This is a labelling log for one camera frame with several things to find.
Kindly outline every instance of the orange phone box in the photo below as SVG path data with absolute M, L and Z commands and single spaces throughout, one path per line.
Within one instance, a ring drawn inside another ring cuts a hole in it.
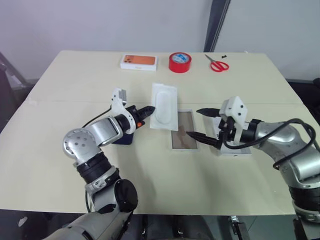
M 157 63 L 157 56 L 125 54 L 121 59 L 120 67 L 122 69 L 156 71 Z

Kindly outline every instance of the scissor handle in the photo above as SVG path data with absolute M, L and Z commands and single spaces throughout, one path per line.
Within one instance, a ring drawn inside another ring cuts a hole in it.
M 222 71 L 226 71 L 229 69 L 229 65 L 223 61 L 213 61 L 211 62 L 210 67 L 217 73 L 221 73 Z

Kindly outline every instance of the floor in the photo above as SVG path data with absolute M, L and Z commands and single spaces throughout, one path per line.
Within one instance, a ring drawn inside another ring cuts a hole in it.
M 291 83 L 292 88 L 304 100 L 305 105 L 320 123 L 319 105 L 314 105 L 317 101 L 320 103 L 320 89 L 316 86 L 300 85 L 301 83 Z M 313 91 L 315 97 L 310 97 L 310 91 Z M 15 91 L 15 99 L 22 102 L 28 94 L 25 90 Z M 8 116 L 1 115 L 0 120 L 8 121 Z M 40 240 L 70 223 L 79 214 L 68 213 L 47 213 L 47 212 L 26 212 L 15 210 L 0 210 L 0 240 Z M 162 222 L 165 216 L 152 216 L 153 219 L 160 219 Z M 295 240 L 293 219 L 295 215 L 277 215 L 277 216 L 240 216 L 240 220 L 246 224 L 250 239 L 252 240 Z M 225 216 L 203 216 L 212 235 L 217 240 L 237 240 L 237 236 L 232 233 L 228 218 Z M 24 224 L 19 226 L 21 220 L 26 219 Z M 165 232 L 153 231 L 163 236 Z

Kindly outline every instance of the white plastic bracket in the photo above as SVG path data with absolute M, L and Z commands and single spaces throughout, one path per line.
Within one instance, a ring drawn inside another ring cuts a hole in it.
M 225 100 L 219 111 L 219 115 L 224 121 L 227 121 L 228 117 L 232 117 L 235 124 L 235 136 L 233 142 L 235 144 L 240 143 L 242 131 L 244 129 L 248 109 L 242 102 L 239 96 L 233 96 L 228 100 Z
M 114 116 L 116 115 L 124 115 L 130 123 L 130 129 L 128 129 L 126 134 L 133 134 L 136 130 L 136 122 L 132 117 L 131 113 L 125 108 L 127 104 L 127 94 L 126 90 L 121 88 L 115 88 L 112 92 L 111 99 L 111 111 Z

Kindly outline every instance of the black cable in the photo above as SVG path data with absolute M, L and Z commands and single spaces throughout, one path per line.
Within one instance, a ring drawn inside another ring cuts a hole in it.
M 320 148 L 318 143 L 316 142 L 316 131 L 314 130 L 314 128 L 312 126 L 310 126 L 309 124 L 305 123 L 304 121 L 302 121 L 299 118 L 293 118 L 290 119 L 286 122 L 284 122 L 281 126 L 277 127 L 275 130 L 273 130 L 272 132 L 270 132 L 269 134 L 256 139 L 254 141 L 248 142 L 246 144 L 242 144 L 242 145 L 238 145 L 238 146 L 231 146 L 227 143 L 227 138 L 228 138 L 228 132 L 224 132 L 222 134 L 222 142 L 223 144 L 229 148 L 229 149 L 243 149 L 243 148 L 248 148 L 257 144 L 260 144 L 262 142 L 264 142 L 265 140 L 267 140 L 268 138 L 272 137 L 273 135 L 275 135 L 276 133 L 278 133 L 280 130 L 282 130 L 283 128 L 285 128 L 286 126 L 288 126 L 289 124 L 301 124 L 303 126 L 303 128 L 306 130 L 306 132 L 308 133 L 308 135 L 310 136 L 310 141 L 301 149 L 299 149 L 298 151 L 280 159 L 279 161 L 275 162 L 273 164 L 273 167 L 277 170 L 279 170 L 279 164 L 285 162 L 288 159 L 291 159 L 295 156 L 297 156 L 298 154 L 301 154 L 302 152 L 304 152 L 306 149 L 308 149 L 312 144 L 315 146 L 315 149 L 317 151 L 320 152 Z
M 91 213 L 91 209 L 90 209 L 89 203 L 88 203 L 88 192 L 87 192 L 87 190 L 85 190 L 85 206 L 86 206 L 86 210 L 88 211 L 88 213 Z
M 93 122 L 94 120 L 96 120 L 97 118 L 100 118 L 102 115 L 106 114 L 107 112 L 109 112 L 111 110 L 111 105 L 109 107 L 108 110 L 104 111 L 103 113 L 100 113 L 98 116 L 92 118 L 90 121 L 88 121 L 85 125 L 83 125 L 82 127 L 86 127 L 88 124 L 90 124 L 91 122 Z

